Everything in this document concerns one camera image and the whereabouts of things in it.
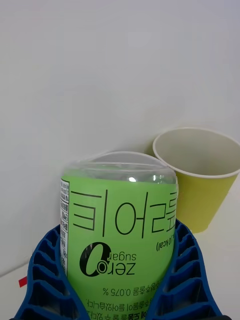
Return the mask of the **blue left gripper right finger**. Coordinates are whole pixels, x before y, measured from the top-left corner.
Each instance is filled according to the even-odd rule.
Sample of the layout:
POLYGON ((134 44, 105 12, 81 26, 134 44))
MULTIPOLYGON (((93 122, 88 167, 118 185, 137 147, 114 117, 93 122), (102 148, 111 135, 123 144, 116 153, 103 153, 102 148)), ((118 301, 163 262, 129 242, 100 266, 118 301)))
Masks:
POLYGON ((209 288, 196 238, 175 223, 171 263, 147 311, 149 320, 216 320, 222 317, 209 288))

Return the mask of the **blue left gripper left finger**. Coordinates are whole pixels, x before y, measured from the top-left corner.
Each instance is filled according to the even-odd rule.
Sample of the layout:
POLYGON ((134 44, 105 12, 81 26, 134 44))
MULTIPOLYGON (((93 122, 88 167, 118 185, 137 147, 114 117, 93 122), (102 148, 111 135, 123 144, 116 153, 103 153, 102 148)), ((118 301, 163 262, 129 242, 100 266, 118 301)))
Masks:
POLYGON ((88 320, 90 317, 61 265, 60 226, 38 243, 27 270, 26 294, 16 320, 88 320))

